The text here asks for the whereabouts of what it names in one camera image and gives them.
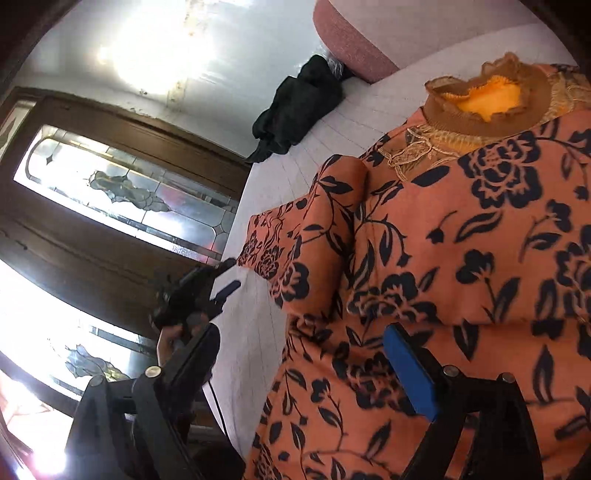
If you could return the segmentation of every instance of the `orange floral dress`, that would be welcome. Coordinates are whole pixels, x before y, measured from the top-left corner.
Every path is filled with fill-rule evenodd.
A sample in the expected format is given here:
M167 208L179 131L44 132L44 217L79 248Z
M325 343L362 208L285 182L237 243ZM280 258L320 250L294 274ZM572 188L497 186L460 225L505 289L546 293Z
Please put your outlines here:
M309 194L251 218L239 263L269 281L288 322L245 479L402 474L428 421L384 355L392 322L467 376L515 375L546 478L566 477L591 443L591 109L569 86L591 90L563 66L487 65L476 83L499 71L533 82L514 134L465 116L454 129L446 115L462 113L437 98L453 82L436 82L361 158L331 157ZM477 424L468 417L450 478Z

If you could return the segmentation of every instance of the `bright light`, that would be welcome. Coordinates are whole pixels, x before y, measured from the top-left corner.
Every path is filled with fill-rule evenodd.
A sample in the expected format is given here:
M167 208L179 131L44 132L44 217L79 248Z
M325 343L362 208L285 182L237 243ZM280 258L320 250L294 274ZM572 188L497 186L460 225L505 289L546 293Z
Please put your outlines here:
M109 49L107 47L101 47L101 48L99 48L99 52L96 55L96 59L98 60L98 62L101 65L104 65L105 63L107 63L107 60L109 60L110 55L111 55L111 52L109 51Z
M190 28L189 17L184 0L144 0L111 49L119 76L137 89L162 95L177 82L201 75L214 52L204 24Z
M64 452L42 451L33 453L35 468L39 473L57 475L66 469L66 454Z

